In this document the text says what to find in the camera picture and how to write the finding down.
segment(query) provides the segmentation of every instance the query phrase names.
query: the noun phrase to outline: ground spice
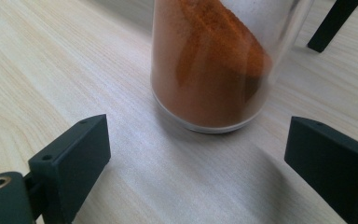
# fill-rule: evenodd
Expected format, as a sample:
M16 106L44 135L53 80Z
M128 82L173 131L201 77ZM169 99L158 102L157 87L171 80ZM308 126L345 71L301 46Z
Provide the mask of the ground spice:
M260 109L272 61L219 0L156 0L153 39L153 90L178 118L220 128Z

